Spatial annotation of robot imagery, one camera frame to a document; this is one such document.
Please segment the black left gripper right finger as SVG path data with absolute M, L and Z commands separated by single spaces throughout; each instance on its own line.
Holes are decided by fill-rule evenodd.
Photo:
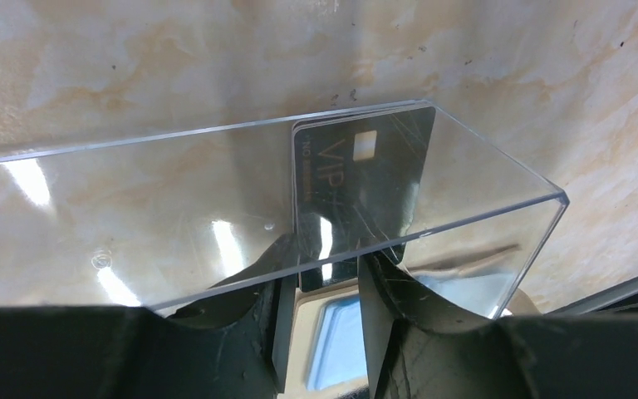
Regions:
M 357 266 L 373 398 L 638 398 L 638 306 L 489 319 L 382 253 Z

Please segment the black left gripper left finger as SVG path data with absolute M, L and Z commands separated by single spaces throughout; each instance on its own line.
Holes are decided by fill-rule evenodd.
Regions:
M 284 234 L 214 294 L 144 307 L 0 307 L 0 398 L 274 398 L 287 377 L 299 258 Z

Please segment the clear plastic box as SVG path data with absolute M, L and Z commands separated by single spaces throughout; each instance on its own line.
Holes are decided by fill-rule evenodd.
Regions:
M 0 149 L 0 306 L 119 304 L 167 313 L 214 294 L 294 234 L 292 128 L 425 103 L 434 123 L 415 213 L 384 250 L 419 278 L 499 276 L 503 311 L 569 200 L 427 100 L 120 139 Z

